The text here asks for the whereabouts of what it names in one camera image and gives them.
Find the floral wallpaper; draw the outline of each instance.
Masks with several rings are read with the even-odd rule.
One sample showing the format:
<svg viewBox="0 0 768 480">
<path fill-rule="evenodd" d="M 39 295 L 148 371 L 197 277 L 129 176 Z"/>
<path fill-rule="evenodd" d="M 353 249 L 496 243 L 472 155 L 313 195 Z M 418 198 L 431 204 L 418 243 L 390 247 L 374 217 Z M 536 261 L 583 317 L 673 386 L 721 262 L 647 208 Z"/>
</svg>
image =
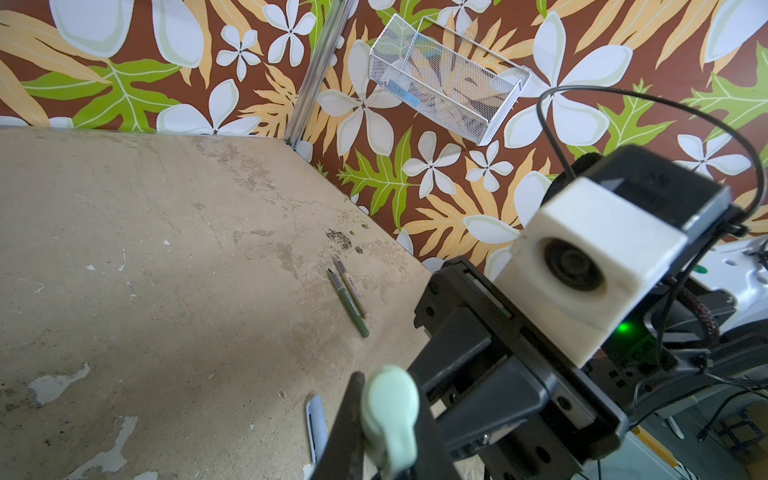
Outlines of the floral wallpaper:
<svg viewBox="0 0 768 480">
<path fill-rule="evenodd" d="M 0 11 L 0 124 L 282 137 L 329 1 L 27 0 Z"/>
<path fill-rule="evenodd" d="M 533 71 L 493 141 L 477 147 L 369 80 L 372 43 L 397 13 L 454 28 Z M 430 270 L 466 255 L 495 278 L 561 171 L 535 102 L 555 85 L 591 84 L 681 101 L 739 128 L 768 164 L 766 0 L 360 0 L 297 150 Z M 439 26 L 424 34 L 494 73 L 503 61 Z M 571 161 L 639 144 L 729 185 L 755 189 L 735 141 L 682 111 L 569 91 L 545 104 Z M 750 221 L 768 233 L 768 206 Z"/>
<path fill-rule="evenodd" d="M 331 0 L 11 0 L 0 10 L 0 124 L 282 137 Z M 397 14 L 461 32 L 533 71 L 484 147 L 369 80 Z M 633 88 L 739 128 L 768 164 L 766 0 L 353 0 L 296 150 L 430 270 L 466 255 L 491 278 L 561 167 L 535 115 L 555 85 Z M 424 33 L 494 73 L 508 66 L 432 22 Z M 556 94 L 547 116 L 571 159 L 644 145 L 729 185 L 750 162 L 683 112 L 635 98 Z M 768 207 L 750 221 L 768 233 Z"/>
</svg>

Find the table surface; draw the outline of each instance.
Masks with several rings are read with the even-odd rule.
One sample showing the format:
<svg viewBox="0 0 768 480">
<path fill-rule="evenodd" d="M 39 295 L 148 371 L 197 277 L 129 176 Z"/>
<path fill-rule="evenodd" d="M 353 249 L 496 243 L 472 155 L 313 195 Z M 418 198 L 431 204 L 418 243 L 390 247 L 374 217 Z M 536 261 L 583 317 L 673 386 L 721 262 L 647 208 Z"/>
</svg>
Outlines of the table surface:
<svg viewBox="0 0 768 480">
<path fill-rule="evenodd" d="M 427 341 L 429 272 L 282 141 L 0 144 L 0 478 L 302 478 L 310 392 L 330 427 L 350 373 Z"/>
</svg>

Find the pen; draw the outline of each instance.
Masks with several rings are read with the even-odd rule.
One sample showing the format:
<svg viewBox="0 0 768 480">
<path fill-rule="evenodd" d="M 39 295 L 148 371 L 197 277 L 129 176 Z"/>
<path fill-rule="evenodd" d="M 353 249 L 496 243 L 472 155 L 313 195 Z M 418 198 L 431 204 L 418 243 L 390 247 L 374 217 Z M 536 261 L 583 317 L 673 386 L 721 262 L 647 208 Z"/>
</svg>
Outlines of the pen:
<svg viewBox="0 0 768 480">
<path fill-rule="evenodd" d="M 349 288 L 349 293 L 352 294 L 352 298 L 355 300 L 355 303 L 357 303 L 357 309 L 360 311 L 360 316 L 362 318 L 366 318 L 368 313 L 366 312 L 365 307 L 362 306 L 360 292 L 357 291 L 357 287 L 352 281 L 352 277 L 349 276 L 349 273 L 346 271 L 346 266 L 344 265 L 344 262 L 341 261 L 341 259 L 336 261 L 336 268 L 339 269 L 339 273 L 341 273 L 341 277 L 344 279 L 344 283 L 346 283 L 347 288 Z"/>
<path fill-rule="evenodd" d="M 344 304 L 347 313 L 350 317 L 352 317 L 352 321 L 360 331 L 360 335 L 362 335 L 363 338 L 366 338 L 368 336 L 368 327 L 366 327 L 366 324 L 363 323 L 360 314 L 357 313 L 357 308 L 352 301 L 352 297 L 349 296 L 349 292 L 347 292 L 346 288 L 344 288 L 344 285 L 341 283 L 341 279 L 338 275 L 331 271 L 331 269 L 328 269 L 328 274 L 331 276 L 331 281 L 333 282 L 333 286 L 336 288 L 336 292 L 339 294 L 341 303 Z"/>
</svg>

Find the wire mesh basket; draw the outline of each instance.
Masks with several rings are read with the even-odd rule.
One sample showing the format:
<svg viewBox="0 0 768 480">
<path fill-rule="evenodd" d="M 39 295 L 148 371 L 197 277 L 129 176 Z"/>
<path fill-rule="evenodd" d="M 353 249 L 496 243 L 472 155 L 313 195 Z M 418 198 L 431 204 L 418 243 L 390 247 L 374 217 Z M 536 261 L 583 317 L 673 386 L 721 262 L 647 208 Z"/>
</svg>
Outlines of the wire mesh basket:
<svg viewBox="0 0 768 480">
<path fill-rule="evenodd" d="M 420 33 L 393 15 L 371 48 L 369 76 L 414 110 L 478 146 L 487 145 L 517 101 L 531 70 L 440 25 L 510 68 L 500 74 Z"/>
</svg>

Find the camera lens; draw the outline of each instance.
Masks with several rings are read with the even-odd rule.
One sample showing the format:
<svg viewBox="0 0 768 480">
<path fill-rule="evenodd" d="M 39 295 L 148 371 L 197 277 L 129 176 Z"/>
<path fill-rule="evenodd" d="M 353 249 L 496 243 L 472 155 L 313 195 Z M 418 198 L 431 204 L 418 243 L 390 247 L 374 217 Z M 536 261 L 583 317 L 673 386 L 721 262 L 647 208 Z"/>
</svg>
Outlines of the camera lens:
<svg viewBox="0 0 768 480">
<path fill-rule="evenodd" d="M 603 283 L 603 274 L 584 252 L 563 240 L 552 240 L 544 248 L 549 270 L 565 285 L 588 292 Z"/>
</svg>

